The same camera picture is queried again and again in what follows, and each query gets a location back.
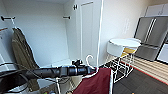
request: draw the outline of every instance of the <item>floor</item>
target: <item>floor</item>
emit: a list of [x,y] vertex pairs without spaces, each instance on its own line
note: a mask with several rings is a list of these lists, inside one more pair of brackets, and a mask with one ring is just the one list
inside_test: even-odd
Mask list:
[[168,65],[135,57],[133,66],[168,85]]
[[114,84],[113,94],[168,94],[168,85],[134,69]]

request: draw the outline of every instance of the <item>door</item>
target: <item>door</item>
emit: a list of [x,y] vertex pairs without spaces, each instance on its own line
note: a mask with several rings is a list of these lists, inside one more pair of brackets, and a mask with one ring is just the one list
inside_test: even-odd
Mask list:
[[92,55],[93,59],[89,58],[89,63],[92,66],[96,66],[98,61],[98,42],[102,0],[76,1],[78,2],[78,12],[80,14],[79,15],[77,13],[76,17],[77,32],[81,31],[81,59],[84,62],[84,64],[86,64],[86,56]]
[[139,20],[135,38],[140,39],[142,43],[146,41],[153,20],[153,17],[142,17]]
[[164,4],[149,6],[145,17],[160,16]]
[[75,8],[76,2],[75,0],[69,0],[66,4],[64,4],[66,23],[66,34],[67,34],[67,43],[68,43],[68,54],[70,60],[75,60],[80,58],[80,53],[78,52],[78,42],[77,42],[77,30],[76,30],[76,11]]
[[167,34],[167,26],[168,17],[156,17],[148,33],[145,44],[161,47]]
[[159,52],[159,47],[141,45],[135,53],[135,56],[146,60],[154,61]]
[[87,55],[93,55],[93,2],[81,5],[82,20],[82,60],[84,62]]

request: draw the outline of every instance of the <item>ceiling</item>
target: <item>ceiling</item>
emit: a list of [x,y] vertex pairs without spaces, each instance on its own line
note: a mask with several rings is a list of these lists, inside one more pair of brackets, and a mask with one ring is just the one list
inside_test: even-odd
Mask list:
[[65,3],[68,2],[69,0],[36,0],[36,1],[65,4]]

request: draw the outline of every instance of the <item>white wall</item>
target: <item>white wall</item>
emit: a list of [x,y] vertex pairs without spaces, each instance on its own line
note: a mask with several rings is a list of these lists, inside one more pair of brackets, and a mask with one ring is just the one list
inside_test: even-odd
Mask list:
[[19,27],[42,67],[68,59],[63,5],[33,0],[3,0],[10,17]]
[[[0,16],[8,16],[5,10],[2,0],[0,0]],[[14,62],[14,57],[11,50],[11,30],[7,22],[0,19],[0,29],[8,28],[7,30],[0,31],[0,64],[8,62]],[[13,65],[0,66],[0,71],[5,71],[9,69],[15,69]]]
[[111,38],[134,36],[138,19],[144,16],[150,0],[104,0],[99,63],[105,63]]

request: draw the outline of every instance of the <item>stainless steel refrigerator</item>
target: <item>stainless steel refrigerator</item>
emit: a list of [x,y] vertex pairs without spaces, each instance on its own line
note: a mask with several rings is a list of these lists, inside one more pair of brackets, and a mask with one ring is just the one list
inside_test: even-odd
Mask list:
[[135,56],[154,61],[167,35],[168,17],[142,17],[136,29],[135,38],[141,40]]

